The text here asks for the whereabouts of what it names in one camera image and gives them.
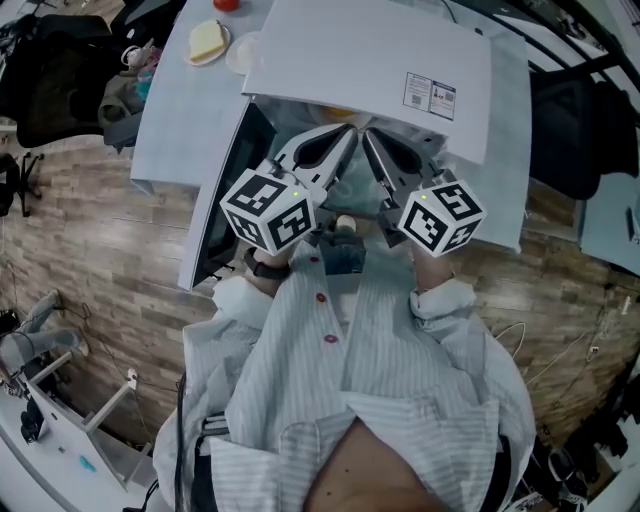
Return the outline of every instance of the hand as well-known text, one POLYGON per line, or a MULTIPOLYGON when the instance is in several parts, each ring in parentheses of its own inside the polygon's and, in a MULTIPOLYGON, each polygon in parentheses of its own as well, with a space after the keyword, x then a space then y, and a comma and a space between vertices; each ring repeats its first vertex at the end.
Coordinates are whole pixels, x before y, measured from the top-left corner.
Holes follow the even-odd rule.
POLYGON ((413 241, 411 242, 411 252, 418 280, 418 293, 437 288, 454 277, 451 262, 446 256, 434 258, 413 241))

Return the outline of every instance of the white cable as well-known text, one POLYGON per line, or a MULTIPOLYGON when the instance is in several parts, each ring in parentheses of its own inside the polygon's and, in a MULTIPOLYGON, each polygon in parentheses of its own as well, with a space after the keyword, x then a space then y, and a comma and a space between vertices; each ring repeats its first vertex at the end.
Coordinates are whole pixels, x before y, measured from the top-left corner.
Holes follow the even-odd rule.
POLYGON ((522 336, 520 336, 520 342, 518 343, 518 348, 516 348, 516 351, 511 356, 513 359, 516 358, 516 356, 518 355, 518 352, 520 352, 520 349, 522 348, 522 344, 524 343, 524 335, 527 332, 527 324, 525 324, 524 322, 515 323, 507 327, 504 331, 502 331, 497 336, 494 336, 495 339, 499 339, 500 336, 502 336, 505 332, 510 331, 511 329, 513 329, 514 327, 518 327, 519 325, 522 326, 522 336))
POLYGON ((527 382, 525 382, 525 385, 526 385, 526 386, 528 386, 528 385, 529 385, 529 384, 531 384, 534 380, 536 380, 538 377, 540 377, 543 373, 545 373, 549 368, 551 368, 554 364, 556 364, 556 363, 558 362, 558 360, 559 360, 562 356, 564 356, 567 352, 569 352, 569 349, 570 349, 571 347, 573 347, 573 346, 574 346, 576 343, 578 343, 582 338, 584 338, 584 335, 585 335, 585 334, 587 334, 587 333, 589 333, 589 332, 592 332, 592 331, 593 331, 593 329, 589 329, 588 331, 584 331, 580 336, 578 336, 575 340, 573 340, 573 341, 569 344, 569 346, 568 346, 567 348, 565 348, 565 349, 562 351, 562 353, 561 353, 560 355, 556 356, 556 358, 555 358, 553 361, 551 361, 551 362, 547 365, 547 367, 546 367, 544 370, 542 370, 542 371, 541 371, 540 373, 538 373, 536 376, 532 377, 532 378, 531 378, 531 379, 529 379, 527 382))

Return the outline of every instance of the shirt cuff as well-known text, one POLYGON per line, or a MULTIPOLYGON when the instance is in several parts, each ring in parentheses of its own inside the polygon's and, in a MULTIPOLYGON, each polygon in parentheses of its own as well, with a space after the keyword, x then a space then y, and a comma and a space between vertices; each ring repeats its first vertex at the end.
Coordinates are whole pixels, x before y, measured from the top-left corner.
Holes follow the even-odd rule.
POLYGON ((262 330, 273 298, 261 292, 244 277, 220 281, 214 288, 213 302, 237 322, 262 330))
POLYGON ((447 316, 462 308, 473 305, 476 294, 473 287, 457 279, 449 279, 440 286, 418 294, 412 291, 409 300, 411 310, 418 318, 425 320, 447 316))

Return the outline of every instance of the bread slice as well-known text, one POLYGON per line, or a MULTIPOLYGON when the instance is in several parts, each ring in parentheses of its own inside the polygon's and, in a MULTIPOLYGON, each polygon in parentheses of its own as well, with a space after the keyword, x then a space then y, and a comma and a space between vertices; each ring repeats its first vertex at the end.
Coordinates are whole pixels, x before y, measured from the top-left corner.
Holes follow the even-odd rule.
POLYGON ((193 62, 204 60, 224 48, 226 41, 217 20, 200 23, 189 34, 189 58, 193 62))

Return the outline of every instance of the black wristwatch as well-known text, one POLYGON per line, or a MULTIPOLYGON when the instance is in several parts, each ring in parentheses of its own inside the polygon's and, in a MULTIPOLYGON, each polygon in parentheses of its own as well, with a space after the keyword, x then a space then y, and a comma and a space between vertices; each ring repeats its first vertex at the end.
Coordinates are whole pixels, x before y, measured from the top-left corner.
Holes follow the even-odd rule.
POLYGON ((269 265, 265 265, 261 261, 256 261, 253 257, 255 252, 256 248, 252 247, 251 249, 247 249, 244 253, 244 262, 247 264, 247 267, 251 269, 254 276, 262 277, 264 279, 273 279, 274 281, 281 281, 291 272, 289 264, 282 268, 274 268, 269 265))

